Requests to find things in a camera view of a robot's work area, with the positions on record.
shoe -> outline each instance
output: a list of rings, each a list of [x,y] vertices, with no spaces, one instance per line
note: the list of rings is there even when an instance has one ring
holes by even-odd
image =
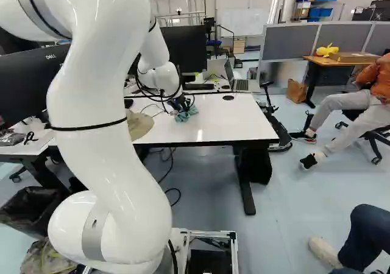
[[[302,158],[300,161],[300,165],[308,170],[309,168],[311,168],[312,166],[315,166],[318,162],[317,160],[315,159],[314,157],[314,154],[309,154],[308,156],[306,156],[305,158]]]
[[[309,238],[309,248],[317,258],[331,265],[334,269],[342,269],[344,267],[337,257],[337,251],[324,241],[322,237],[313,236]]]
[[[314,134],[313,137],[309,137],[306,135],[305,130],[302,130],[301,132],[293,132],[293,133],[290,133],[289,135],[293,140],[296,140],[296,141],[302,141],[302,142],[306,142],[309,144],[316,144],[317,143],[317,134]]]

laptop keyboard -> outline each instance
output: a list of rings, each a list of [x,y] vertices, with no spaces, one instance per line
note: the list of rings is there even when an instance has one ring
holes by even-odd
[[[249,80],[237,79],[236,90],[249,90]]]

dell logo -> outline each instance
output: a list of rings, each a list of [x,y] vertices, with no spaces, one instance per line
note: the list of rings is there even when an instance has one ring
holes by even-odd
[[[54,58],[57,58],[54,54],[51,54],[51,55],[47,55],[47,56],[46,56],[46,59],[48,59],[48,60],[54,59]]]

cubicle partition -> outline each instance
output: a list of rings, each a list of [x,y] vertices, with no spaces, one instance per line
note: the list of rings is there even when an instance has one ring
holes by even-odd
[[[329,21],[323,23],[270,24],[263,27],[264,40],[258,62],[258,79],[265,72],[275,86],[286,88],[288,74],[301,81],[307,69],[302,56],[333,43],[340,52],[366,51],[383,55],[390,49],[390,22]]]

gray partition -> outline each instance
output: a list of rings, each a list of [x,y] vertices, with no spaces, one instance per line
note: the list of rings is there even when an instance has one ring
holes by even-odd
[[[390,24],[376,24],[365,51],[382,56],[385,49],[390,49]]]
[[[310,55],[318,25],[267,27],[262,60],[286,60]]]
[[[333,43],[340,52],[361,51],[370,29],[371,24],[323,24],[316,49]]]

